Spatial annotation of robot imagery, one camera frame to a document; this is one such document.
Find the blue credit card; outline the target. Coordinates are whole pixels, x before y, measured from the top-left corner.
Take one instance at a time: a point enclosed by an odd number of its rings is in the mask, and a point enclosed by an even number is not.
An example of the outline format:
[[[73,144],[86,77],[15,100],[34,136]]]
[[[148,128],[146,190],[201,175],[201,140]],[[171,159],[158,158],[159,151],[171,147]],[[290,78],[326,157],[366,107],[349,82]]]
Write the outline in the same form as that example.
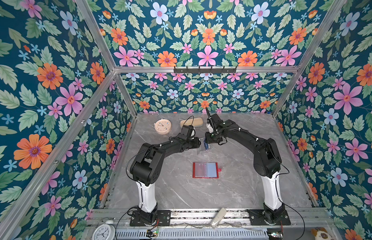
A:
[[[205,150],[207,151],[209,149],[209,144],[204,142],[204,147],[205,147]]]

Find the red card holder wallet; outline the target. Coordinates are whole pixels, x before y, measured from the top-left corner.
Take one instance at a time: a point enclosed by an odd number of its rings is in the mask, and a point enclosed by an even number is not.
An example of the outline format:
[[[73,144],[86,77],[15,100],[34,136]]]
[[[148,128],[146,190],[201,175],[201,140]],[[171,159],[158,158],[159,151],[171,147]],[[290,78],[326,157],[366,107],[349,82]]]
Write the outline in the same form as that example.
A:
[[[194,179],[218,179],[222,168],[217,162],[194,162],[193,178]]]

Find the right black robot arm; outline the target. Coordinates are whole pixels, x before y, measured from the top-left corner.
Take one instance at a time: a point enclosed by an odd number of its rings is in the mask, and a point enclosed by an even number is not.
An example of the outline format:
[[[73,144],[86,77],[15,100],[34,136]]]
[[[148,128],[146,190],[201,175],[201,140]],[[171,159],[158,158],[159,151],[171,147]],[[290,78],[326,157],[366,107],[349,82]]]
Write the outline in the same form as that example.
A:
[[[279,194],[282,159],[276,141],[258,137],[232,120],[223,121],[217,114],[206,113],[209,130],[205,133],[207,144],[223,145],[224,141],[232,139],[253,153],[253,166],[262,178],[265,194],[263,218],[268,225],[276,224],[286,210]]]

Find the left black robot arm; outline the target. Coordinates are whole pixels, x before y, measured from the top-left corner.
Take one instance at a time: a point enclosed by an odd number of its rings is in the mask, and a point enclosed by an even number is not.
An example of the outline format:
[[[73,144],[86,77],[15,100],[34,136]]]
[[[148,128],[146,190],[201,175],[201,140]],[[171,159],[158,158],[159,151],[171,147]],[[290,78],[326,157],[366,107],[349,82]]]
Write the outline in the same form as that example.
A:
[[[137,214],[140,220],[152,225],[158,217],[158,203],[155,197],[155,182],[158,180],[165,158],[198,149],[201,141],[196,137],[193,126],[183,126],[181,132],[161,144],[144,143],[135,156],[130,173],[139,189]]]

